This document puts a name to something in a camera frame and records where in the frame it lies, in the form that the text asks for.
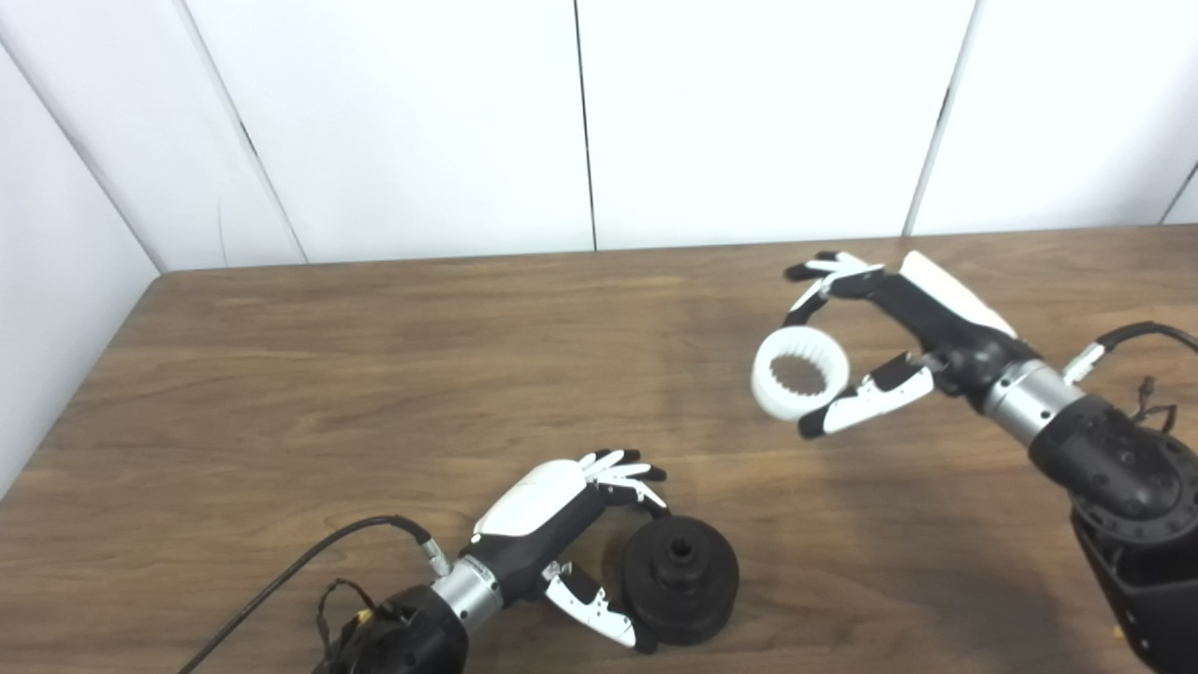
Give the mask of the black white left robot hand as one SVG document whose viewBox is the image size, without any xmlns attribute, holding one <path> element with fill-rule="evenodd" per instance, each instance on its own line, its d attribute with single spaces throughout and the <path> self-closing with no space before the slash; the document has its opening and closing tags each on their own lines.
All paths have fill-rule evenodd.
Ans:
<svg viewBox="0 0 1198 674">
<path fill-rule="evenodd" d="M 536 464 L 476 521 L 459 559 L 480 575 L 500 609 L 547 600 L 575 623 L 651 655 L 657 638 L 613 607 L 594 576 L 562 555 L 609 508 L 668 517 L 670 508 L 651 487 L 665 478 L 637 449 L 599 449 L 577 460 Z"/>
</svg>

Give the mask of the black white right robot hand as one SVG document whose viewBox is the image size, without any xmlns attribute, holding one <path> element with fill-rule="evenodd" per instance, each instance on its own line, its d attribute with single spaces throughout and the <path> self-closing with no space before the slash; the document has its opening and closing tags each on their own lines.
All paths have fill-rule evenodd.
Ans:
<svg viewBox="0 0 1198 674">
<path fill-rule="evenodd" d="M 866 419 L 894 413 L 937 389 L 967 397 L 980 409 L 1010 368 L 1040 354 L 988 304 L 956 277 L 919 251 L 907 253 L 898 271 L 869 265 L 846 251 L 819 251 L 783 271 L 789 283 L 811 283 L 783 326 L 807 324 L 831 299 L 869 300 L 908 330 L 922 354 L 908 351 L 836 391 L 829 403 L 797 420 L 805 439 L 822 438 Z"/>
</svg>

